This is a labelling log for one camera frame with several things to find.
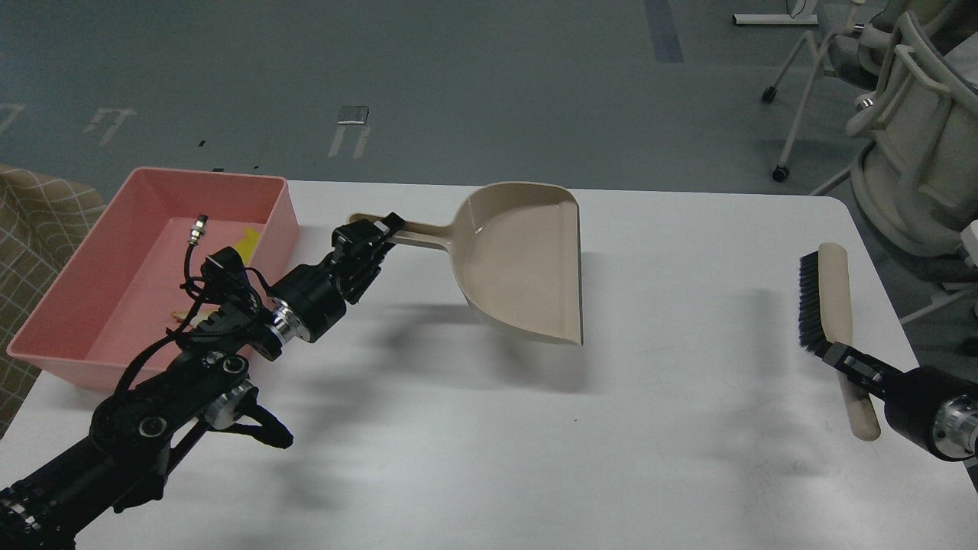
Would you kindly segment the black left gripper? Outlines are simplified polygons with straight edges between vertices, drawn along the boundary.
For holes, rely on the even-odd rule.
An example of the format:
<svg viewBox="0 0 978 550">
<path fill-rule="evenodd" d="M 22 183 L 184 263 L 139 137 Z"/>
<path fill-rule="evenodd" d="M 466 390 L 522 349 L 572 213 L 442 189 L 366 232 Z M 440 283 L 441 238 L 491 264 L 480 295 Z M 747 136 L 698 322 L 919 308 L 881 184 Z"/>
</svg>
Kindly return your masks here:
<svg viewBox="0 0 978 550">
<path fill-rule="evenodd" d="M 318 341 L 345 316 L 349 304 L 360 302 L 394 247 L 390 239 L 404 225 L 391 212 L 340 226 L 332 231 L 331 260 L 297 265 L 271 286 L 273 299 L 286 304 L 300 324 L 300 340 Z"/>
</svg>

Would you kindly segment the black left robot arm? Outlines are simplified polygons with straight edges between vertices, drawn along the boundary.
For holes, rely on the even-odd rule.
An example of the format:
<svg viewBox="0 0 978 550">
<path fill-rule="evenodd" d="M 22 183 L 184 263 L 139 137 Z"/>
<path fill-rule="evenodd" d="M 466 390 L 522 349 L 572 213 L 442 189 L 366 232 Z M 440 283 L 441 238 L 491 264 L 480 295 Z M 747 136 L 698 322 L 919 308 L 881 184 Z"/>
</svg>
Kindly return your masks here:
<svg viewBox="0 0 978 550">
<path fill-rule="evenodd" d="M 2 547 L 73 549 L 77 533 L 105 511 L 161 499 L 169 474 L 209 432 L 290 447 L 289 429 L 258 403 L 242 353 L 275 360 L 294 338 L 321 338 L 380 274 L 405 224 L 392 213 L 340 226 L 324 260 L 272 285 L 237 248 L 210 254 L 183 290 L 192 314 L 203 304 L 215 310 L 138 354 L 96 408 L 88 435 L 2 491 Z"/>
</svg>

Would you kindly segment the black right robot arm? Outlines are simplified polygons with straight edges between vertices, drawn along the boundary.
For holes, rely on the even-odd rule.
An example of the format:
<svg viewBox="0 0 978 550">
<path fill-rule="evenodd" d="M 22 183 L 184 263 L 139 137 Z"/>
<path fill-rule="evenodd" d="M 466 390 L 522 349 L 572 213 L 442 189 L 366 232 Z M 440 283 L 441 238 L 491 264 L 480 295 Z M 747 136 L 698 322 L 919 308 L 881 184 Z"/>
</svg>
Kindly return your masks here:
<svg viewBox="0 0 978 550">
<path fill-rule="evenodd" d="M 963 463 L 976 483 L 976 383 L 936 367 L 900 371 L 841 342 L 821 345 L 817 356 L 844 380 L 880 398 L 893 431 L 936 459 Z"/>
</svg>

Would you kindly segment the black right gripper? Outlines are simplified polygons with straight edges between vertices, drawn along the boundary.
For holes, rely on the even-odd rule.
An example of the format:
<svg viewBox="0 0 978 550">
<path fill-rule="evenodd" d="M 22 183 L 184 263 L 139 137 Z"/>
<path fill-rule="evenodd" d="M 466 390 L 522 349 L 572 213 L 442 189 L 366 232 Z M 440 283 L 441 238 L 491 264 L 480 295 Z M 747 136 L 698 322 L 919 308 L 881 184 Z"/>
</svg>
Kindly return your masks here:
<svg viewBox="0 0 978 550">
<path fill-rule="evenodd" d="M 933 367 L 904 372 L 841 342 L 825 345 L 821 360 L 884 398 L 886 421 L 908 441 L 943 461 L 976 457 L 976 383 Z"/>
</svg>

